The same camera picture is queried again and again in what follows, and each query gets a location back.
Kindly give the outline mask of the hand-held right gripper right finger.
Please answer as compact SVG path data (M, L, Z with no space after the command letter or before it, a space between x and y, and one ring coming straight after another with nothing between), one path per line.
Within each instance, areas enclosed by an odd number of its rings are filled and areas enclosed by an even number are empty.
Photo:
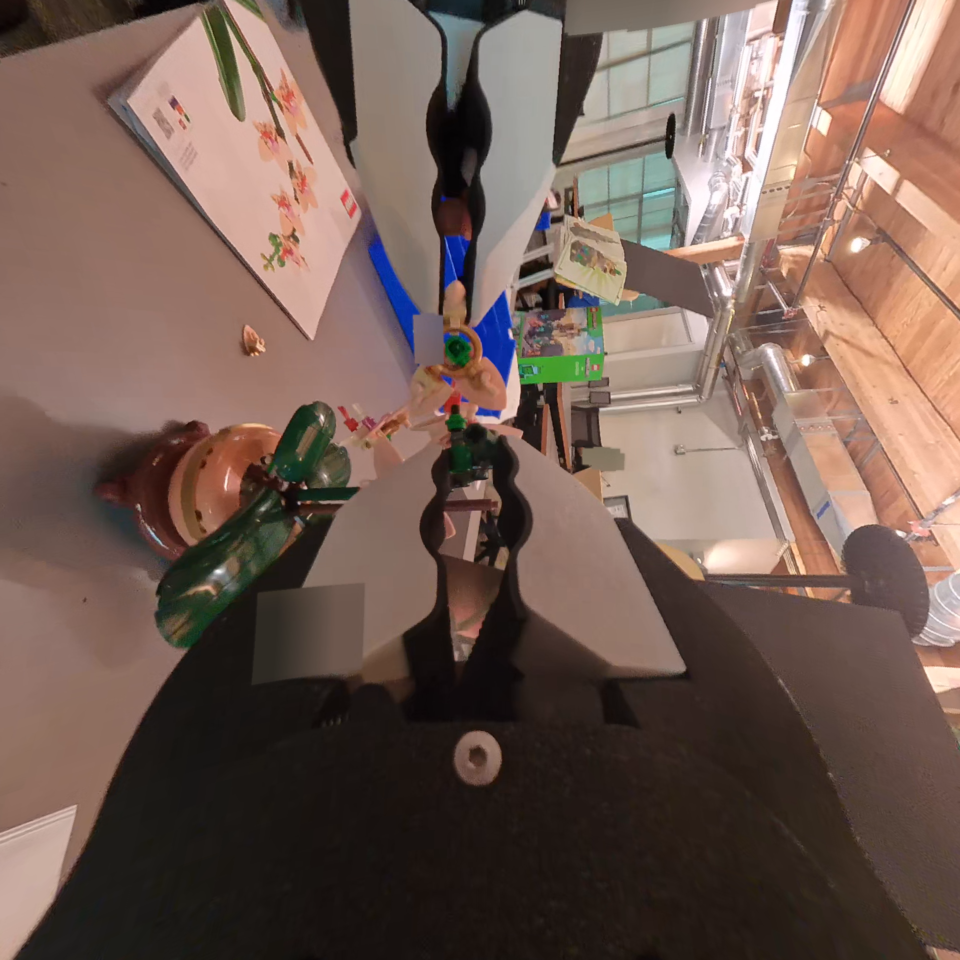
M493 478L509 558L463 667L465 707L601 707L620 682L688 668L602 503L522 439Z

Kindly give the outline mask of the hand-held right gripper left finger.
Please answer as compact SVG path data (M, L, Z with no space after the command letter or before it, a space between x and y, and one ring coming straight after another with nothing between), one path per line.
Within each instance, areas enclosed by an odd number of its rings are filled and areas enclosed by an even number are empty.
M363 487L333 518L299 595L299 663L354 687L413 693L414 630L438 629L452 664L448 577L425 513L443 450L426 446Z

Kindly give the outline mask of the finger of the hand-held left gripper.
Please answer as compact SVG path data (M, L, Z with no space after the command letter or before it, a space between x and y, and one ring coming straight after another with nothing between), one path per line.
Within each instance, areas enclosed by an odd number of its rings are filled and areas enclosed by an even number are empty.
M446 237L460 233L447 198L448 42L406 1L350 1L355 166L390 264L422 314L443 311Z
M473 322L511 285L553 181L562 37L560 19L524 8L472 45L460 106L476 153L463 266Z

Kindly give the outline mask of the green brick-built leaves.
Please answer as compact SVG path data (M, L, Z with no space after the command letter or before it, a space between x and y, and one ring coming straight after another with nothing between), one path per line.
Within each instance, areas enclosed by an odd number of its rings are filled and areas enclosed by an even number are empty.
M446 418L415 423L414 427L432 430L436 442L443 441L446 453L440 463L444 476L443 492L486 479L496 457L505 450L501 438L486 424L477 423L473 414L464 418L463 404L454 395ZM333 518L340 507L353 497L361 497L361 507L372 505L373 494L358 486L349 486L352 465L349 451L334 441L337 416L330 405L315 401L297 408L280 435L262 424L238 424L210 434L204 424L192 421L168 431L137 469L125 477L103 481L96 496L129 507L138 522L172 565L161 579L156 592L154 621L163 639L178 649L194 646L214 620L251 588L282 552L314 522L330 521L334 544L343 536L346 545L354 541L369 545L376 538L369 533L346 533L347 521L371 520L374 528L386 524L375 519L372 511L346 508L345 520L337 527ZM439 496L431 488L420 511L406 504L377 507L398 510L404 522L414 522L417 548L430 557L414 566L408 551L400 549L400 559L388 558L387 546L379 552L363 551L359 559L386 564L385 572L371 568L366 573L349 573L346 547L334 559L332 574L347 578L345 583L361 582L368 592L382 599L364 613L365 648L374 643L392 642L404 632L415 629L433 616L438 603L447 601L446 574L439 574L439 553L434 541L423 543L422 519L426 511L427 529L439 521L440 510L447 505L434 503ZM402 581L400 574L423 572L426 580ZM397 614L398 626L375 627L375 614Z

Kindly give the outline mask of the small pink toy brick flower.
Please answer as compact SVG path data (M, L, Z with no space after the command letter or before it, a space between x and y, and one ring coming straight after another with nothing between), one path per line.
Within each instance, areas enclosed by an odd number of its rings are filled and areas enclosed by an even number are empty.
M372 450L381 442L390 442L402 429L411 425L410 410L404 405L379 418L366 415L361 407L352 404L348 409L338 405L347 437L340 441L341 446L349 449Z

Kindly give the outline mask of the blue plastic bin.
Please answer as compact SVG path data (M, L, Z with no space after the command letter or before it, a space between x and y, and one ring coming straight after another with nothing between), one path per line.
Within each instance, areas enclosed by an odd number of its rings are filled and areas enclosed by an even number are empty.
M469 240L460 235L447 236L445 243L444 283L461 280ZM414 317L420 313L410 295L402 286L383 246L375 236L368 245L368 255L389 299L390 306L407 341L414 351ZM479 407L480 419L488 422L495 419L504 423L518 413L521 399L521 378L517 361L516 342L513 337L513 314L508 295L502 293L480 321L471 323L476 330L488 358L504 379L507 387L506 406L502 410Z

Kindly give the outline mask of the open illustrated booklet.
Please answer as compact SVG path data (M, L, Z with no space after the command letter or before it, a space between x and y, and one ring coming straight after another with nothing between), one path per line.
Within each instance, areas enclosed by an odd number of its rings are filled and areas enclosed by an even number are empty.
M602 222L563 216L554 246L555 279L572 289L618 306L626 285L627 264L619 234Z

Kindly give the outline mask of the orchid print instruction booklet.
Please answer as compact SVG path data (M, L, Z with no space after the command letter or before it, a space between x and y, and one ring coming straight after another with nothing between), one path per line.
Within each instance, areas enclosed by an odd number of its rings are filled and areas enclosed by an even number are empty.
M313 340L362 211L258 4L204 4L107 102Z

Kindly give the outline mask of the grey slanted board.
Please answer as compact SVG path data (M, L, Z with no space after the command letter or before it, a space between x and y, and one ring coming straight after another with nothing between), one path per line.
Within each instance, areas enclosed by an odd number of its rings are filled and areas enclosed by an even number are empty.
M625 239L621 247L626 264L625 291L703 317L714 316L714 302L698 264Z

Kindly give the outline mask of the green toy box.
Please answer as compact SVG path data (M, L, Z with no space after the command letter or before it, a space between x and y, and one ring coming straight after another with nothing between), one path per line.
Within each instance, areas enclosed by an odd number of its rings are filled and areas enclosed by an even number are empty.
M603 379L606 350L599 307L519 311L513 315L520 384Z

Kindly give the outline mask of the silver ceiling pipe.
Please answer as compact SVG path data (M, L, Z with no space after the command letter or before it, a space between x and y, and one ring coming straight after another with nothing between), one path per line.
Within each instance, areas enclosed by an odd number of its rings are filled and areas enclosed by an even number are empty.
M700 268L709 301L707 330L695 383L696 400L708 402L717 385L724 355L736 324L749 312L752 275L738 261L715 261Z

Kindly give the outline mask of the large black ceiling fan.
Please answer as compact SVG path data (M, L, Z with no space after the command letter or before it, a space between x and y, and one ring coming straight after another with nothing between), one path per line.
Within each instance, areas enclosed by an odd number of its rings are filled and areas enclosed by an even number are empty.
M847 592L853 604L899 614L915 640L930 615L926 573L911 546L894 530L867 524L842 546L840 574L712 574L707 582L756 589L815 589Z

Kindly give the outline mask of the white paper sheet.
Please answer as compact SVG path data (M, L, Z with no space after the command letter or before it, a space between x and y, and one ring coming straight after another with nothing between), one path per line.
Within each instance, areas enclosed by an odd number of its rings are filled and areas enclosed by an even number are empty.
M12 959L60 886L77 806L1 833L1 958Z

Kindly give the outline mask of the metal ventilation duct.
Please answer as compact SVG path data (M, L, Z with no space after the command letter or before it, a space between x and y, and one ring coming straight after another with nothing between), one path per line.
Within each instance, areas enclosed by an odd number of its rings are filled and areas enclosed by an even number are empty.
M820 390L803 389L787 353L774 342L754 347L741 373L763 377L771 391L774 431L810 515L832 552L841 555L855 530L878 521L871 495L829 415Z

